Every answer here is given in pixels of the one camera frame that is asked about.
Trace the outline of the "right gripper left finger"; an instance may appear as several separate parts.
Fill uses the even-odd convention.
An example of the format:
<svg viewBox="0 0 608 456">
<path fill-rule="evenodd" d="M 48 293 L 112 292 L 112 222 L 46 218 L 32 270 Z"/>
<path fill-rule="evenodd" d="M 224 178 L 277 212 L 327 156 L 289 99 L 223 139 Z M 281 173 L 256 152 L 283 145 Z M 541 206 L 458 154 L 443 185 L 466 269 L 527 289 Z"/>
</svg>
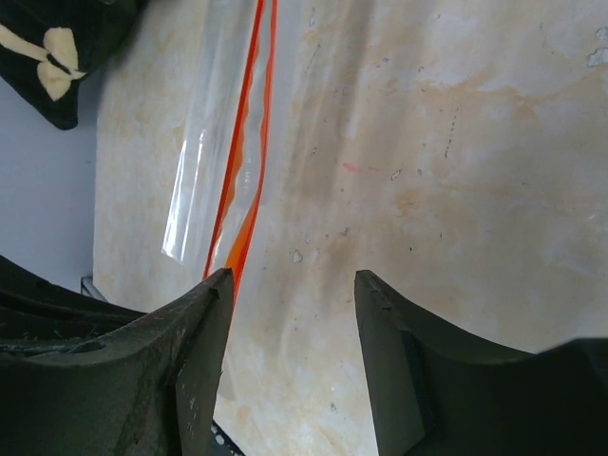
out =
<svg viewBox="0 0 608 456">
<path fill-rule="evenodd" d="M 141 313 L 1 271 L 5 455 L 204 455 L 233 312 L 221 269 Z"/>
</svg>

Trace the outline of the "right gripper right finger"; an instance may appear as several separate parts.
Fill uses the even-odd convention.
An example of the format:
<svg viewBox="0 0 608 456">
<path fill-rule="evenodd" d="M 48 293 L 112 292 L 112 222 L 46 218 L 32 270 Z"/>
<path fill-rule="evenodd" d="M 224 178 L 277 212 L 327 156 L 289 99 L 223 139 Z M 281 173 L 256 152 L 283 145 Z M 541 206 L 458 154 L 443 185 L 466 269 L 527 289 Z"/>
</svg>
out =
<svg viewBox="0 0 608 456">
<path fill-rule="evenodd" d="M 378 275 L 354 281 L 376 444 L 382 455 L 603 455 L 607 342 L 538 353 L 467 332 Z"/>
</svg>

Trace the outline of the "clear zip top bag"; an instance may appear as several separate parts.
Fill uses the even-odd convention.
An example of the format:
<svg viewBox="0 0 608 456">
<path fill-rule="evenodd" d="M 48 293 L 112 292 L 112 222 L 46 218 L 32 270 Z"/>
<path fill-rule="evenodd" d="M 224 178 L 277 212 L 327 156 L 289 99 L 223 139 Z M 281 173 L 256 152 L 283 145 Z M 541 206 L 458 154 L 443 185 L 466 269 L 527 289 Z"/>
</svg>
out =
<svg viewBox="0 0 608 456">
<path fill-rule="evenodd" d="M 278 3 L 213 1 L 162 253 L 194 279 L 240 281 L 267 174 Z"/>
</svg>

